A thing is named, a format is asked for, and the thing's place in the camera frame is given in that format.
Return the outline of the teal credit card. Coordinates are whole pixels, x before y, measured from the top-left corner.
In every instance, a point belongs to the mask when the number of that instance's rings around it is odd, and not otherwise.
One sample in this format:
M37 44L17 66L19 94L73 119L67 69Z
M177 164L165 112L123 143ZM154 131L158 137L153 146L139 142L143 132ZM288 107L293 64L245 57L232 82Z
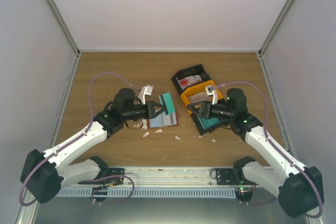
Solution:
M165 106L166 115L175 113L175 105L169 92L159 95L159 100Z

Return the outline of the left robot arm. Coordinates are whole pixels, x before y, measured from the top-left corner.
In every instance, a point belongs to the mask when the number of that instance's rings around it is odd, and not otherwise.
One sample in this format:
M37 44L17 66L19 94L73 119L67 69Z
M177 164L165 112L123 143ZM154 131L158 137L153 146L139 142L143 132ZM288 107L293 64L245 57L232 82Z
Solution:
M30 205L23 200L24 190L33 195L32 203L44 204L64 187L80 182L106 182L108 165L99 157L89 158L79 164L72 162L119 132L128 121L154 119L164 113L165 104L145 100L151 95L152 89L152 86L145 86L138 96L132 89L120 89L113 101L108 102L81 131L43 152L37 149L30 151L20 176L23 185L19 193L20 204Z

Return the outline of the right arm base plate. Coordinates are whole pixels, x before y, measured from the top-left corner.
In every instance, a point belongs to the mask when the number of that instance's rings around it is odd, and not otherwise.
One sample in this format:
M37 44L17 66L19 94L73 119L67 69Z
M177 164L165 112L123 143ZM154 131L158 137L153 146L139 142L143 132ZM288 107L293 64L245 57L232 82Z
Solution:
M255 184L247 180L239 168L213 168L211 178L216 179L217 185L252 186Z

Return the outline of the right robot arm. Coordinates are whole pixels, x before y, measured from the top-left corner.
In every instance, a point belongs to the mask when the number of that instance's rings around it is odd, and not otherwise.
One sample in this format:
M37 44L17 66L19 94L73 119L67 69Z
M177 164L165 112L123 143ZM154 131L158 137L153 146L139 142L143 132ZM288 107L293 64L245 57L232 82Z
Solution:
M323 213L324 193L321 172L289 154L261 122L248 112L247 98L242 89L227 90L225 104L217 102L214 87L206 87L211 101L201 101L187 105L187 109L200 118L228 120L230 129L244 142L254 148L271 166L263 168L250 157L236 163L232 172L233 180L240 185L253 182L271 193L282 210L292 218L306 215L320 218Z

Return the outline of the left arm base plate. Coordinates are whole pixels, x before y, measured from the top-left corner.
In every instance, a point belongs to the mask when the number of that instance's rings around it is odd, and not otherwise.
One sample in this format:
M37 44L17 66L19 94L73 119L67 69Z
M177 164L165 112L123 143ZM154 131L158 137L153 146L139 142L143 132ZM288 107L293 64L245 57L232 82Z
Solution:
M124 175L125 169L120 167L110 167L105 172L100 172L95 179L104 178L104 180L101 181L81 181L78 182L79 185L104 185L104 186L110 186L110 185L122 185L123 184L123 178L117 177L117 175Z

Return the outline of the brown leather card holder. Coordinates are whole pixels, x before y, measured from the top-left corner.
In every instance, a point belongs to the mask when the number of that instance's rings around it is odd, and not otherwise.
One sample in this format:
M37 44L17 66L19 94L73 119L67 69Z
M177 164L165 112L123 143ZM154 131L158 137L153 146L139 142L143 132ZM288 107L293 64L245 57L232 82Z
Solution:
M159 127L178 126L178 114L176 112L171 114L162 113L154 119L147 120L147 126L150 129Z

